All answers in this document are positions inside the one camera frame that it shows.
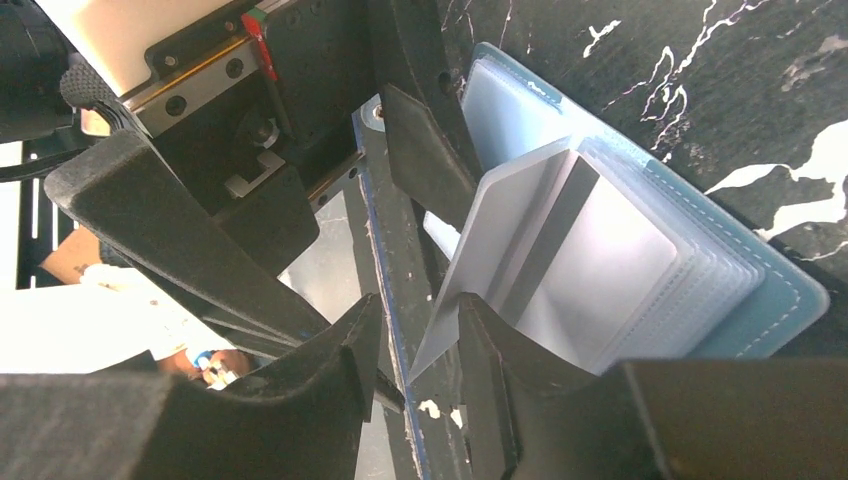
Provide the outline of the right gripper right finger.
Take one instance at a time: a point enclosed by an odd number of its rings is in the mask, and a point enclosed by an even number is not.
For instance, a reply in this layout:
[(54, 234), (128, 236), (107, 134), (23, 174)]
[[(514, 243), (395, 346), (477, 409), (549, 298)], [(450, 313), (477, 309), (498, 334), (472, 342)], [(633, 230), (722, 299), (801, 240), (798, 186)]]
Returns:
[(843, 359), (636, 360), (601, 375), (459, 298), (477, 479), (843, 479)]

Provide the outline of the blue card holder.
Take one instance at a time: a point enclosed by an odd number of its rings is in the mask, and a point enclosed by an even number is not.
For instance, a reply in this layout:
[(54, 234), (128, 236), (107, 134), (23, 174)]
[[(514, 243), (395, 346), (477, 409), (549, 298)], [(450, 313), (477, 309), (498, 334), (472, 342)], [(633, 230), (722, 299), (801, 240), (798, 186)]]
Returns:
[(595, 374), (766, 358), (827, 311), (819, 282), (492, 44), (475, 47), (462, 110), (485, 173), (411, 378), (458, 341), (463, 293)]

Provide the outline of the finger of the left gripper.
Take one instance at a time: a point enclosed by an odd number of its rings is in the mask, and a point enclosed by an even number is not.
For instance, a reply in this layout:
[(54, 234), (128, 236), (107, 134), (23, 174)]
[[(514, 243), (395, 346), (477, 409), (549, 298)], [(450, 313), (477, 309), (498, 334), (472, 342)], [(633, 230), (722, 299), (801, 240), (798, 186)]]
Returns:
[(447, 120), (425, 102), (387, 84), (381, 91), (390, 173), (394, 184), (425, 210), (460, 231), (482, 177), (458, 102)]
[(50, 173), (44, 191), (129, 261), (252, 327), (298, 345), (330, 325), (217, 226), (139, 134), (94, 145)]

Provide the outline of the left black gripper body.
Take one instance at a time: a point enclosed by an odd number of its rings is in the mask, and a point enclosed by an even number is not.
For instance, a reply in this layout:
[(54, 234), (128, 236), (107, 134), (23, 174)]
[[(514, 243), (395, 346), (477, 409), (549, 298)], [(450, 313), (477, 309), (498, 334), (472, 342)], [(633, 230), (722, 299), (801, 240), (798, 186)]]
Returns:
[(307, 207), (354, 176), (353, 115), (387, 84), (447, 120), (458, 102), (434, 1), (228, 1), (148, 47), (124, 101), (178, 178), (280, 274), (316, 239)]

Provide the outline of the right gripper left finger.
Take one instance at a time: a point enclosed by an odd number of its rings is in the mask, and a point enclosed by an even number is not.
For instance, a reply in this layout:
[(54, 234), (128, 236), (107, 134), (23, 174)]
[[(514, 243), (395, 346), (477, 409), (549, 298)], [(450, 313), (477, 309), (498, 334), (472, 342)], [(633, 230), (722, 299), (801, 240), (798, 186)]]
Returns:
[(226, 389), (141, 372), (5, 375), (5, 479), (351, 479), (371, 417), (382, 304)]

